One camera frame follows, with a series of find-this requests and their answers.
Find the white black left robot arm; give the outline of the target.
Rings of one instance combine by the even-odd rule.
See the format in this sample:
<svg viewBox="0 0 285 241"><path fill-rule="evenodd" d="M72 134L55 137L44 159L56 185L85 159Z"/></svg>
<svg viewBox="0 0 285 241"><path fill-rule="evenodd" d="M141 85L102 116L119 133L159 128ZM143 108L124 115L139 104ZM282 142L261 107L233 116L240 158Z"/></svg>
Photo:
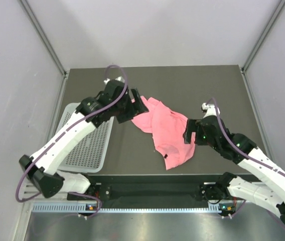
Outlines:
<svg viewBox="0 0 285 241"><path fill-rule="evenodd" d="M59 171L60 164L79 142L112 117L121 124L147 111L137 89L129 89L120 79L107 79L105 89L96 97L83 99L69 120L40 150L20 157L23 178L45 198L59 192L76 192L85 199L92 198L95 186L82 174Z"/></svg>

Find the pink t shirt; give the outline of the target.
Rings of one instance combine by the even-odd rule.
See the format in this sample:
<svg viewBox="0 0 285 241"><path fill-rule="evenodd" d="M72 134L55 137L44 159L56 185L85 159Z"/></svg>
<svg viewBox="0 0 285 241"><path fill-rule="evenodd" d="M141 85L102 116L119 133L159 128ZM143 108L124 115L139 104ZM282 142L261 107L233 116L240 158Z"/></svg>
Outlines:
<svg viewBox="0 0 285 241"><path fill-rule="evenodd" d="M148 112L134 117L132 122L144 133L152 135L155 150L162 155L166 170L190 160L194 155L196 136L193 134L191 143L185 144L183 134L188 118L153 97L141 96L141 100Z"/></svg>

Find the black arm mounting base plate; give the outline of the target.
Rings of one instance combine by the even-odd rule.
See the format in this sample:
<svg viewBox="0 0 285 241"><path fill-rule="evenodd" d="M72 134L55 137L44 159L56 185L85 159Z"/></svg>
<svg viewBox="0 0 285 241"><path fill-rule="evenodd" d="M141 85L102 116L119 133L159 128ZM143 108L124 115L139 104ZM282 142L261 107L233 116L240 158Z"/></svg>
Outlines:
<svg viewBox="0 0 285 241"><path fill-rule="evenodd" d="M193 208L209 200L231 200L228 182L235 174L94 175L86 195L104 208Z"/></svg>

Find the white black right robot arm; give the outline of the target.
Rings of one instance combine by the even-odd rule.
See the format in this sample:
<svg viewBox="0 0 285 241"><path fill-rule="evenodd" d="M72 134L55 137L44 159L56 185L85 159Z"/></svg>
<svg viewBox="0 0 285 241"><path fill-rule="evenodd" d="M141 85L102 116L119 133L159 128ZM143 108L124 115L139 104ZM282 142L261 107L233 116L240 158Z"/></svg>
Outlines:
<svg viewBox="0 0 285 241"><path fill-rule="evenodd" d="M219 197L246 199L268 210L285 225L285 171L274 163L255 142L240 133L231 133L215 115L189 119L183 134L184 142L210 146L224 159L247 170L265 184L258 187L239 176L225 174L216 186Z"/></svg>

